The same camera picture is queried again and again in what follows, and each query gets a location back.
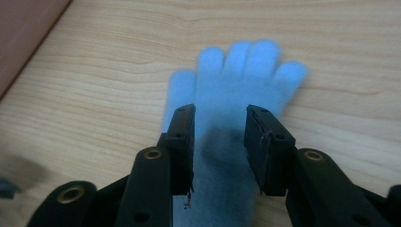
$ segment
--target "wooden table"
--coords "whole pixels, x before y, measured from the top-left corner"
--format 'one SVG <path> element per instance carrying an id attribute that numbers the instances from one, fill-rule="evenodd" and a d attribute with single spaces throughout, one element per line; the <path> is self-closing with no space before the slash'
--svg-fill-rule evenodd
<path id="1" fill-rule="evenodd" d="M 169 75 L 205 46 L 269 38 L 310 69 L 281 118 L 298 148 L 328 153 L 385 196 L 401 183 L 400 1 L 75 0 L 0 103 L 0 226 L 25 226 L 50 191 L 101 188 L 160 134 Z M 261 197 L 253 226 L 290 226 Z"/>

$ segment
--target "screw hole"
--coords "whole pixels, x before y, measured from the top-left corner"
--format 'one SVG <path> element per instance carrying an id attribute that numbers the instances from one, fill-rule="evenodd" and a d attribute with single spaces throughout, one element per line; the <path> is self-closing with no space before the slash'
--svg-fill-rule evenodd
<path id="1" fill-rule="evenodd" d="M 143 223 L 150 219 L 150 215 L 147 212 L 138 212 L 134 216 L 135 222 Z"/>
<path id="2" fill-rule="evenodd" d="M 354 214 L 352 215 L 354 222 L 360 224 L 361 226 L 370 226 L 371 222 L 362 215 Z"/>
<path id="3" fill-rule="evenodd" d="M 57 201 L 63 204 L 77 201 L 83 196 L 84 192 L 85 189 L 81 185 L 74 185 L 62 191 L 57 197 Z"/>

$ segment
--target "black mechanical arm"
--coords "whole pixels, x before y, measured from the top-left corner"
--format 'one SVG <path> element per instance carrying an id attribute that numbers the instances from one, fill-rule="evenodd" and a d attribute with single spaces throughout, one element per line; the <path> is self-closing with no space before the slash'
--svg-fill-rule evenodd
<path id="1" fill-rule="evenodd" d="M 387 198 L 358 187 L 327 154 L 295 148 L 268 110 L 250 105 L 247 112 L 244 145 L 255 180 L 267 196 L 287 195 L 293 226 L 401 226 L 401 185 Z M 130 175 L 100 190 L 66 183 L 27 226 L 172 226 L 172 196 L 186 195 L 190 206 L 193 192 L 194 120 L 194 105 L 177 109 L 157 146 L 138 152 Z"/>

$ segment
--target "blurred object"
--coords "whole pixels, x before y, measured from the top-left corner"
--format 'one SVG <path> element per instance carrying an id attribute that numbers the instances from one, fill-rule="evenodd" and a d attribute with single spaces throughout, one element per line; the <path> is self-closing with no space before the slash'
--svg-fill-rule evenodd
<path id="1" fill-rule="evenodd" d="M 1 199 L 13 199 L 15 192 L 19 189 L 18 187 L 7 181 L 6 179 L 0 178 L 0 198 Z"/>
<path id="2" fill-rule="evenodd" d="M 0 1 L 0 99 L 70 2 Z"/>

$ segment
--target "blue glove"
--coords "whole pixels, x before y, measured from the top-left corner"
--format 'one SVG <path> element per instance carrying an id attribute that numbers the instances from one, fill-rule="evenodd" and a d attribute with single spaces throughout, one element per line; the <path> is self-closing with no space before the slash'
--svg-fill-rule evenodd
<path id="1" fill-rule="evenodd" d="M 208 47 L 197 72 L 180 70 L 169 82 L 163 131 L 175 109 L 194 103 L 195 151 L 192 208 L 175 197 L 174 226 L 251 226 L 257 184 L 243 146 L 246 108 L 256 105 L 278 117 L 306 75 L 297 61 L 278 64 L 273 41 L 233 44 L 227 56 Z"/>

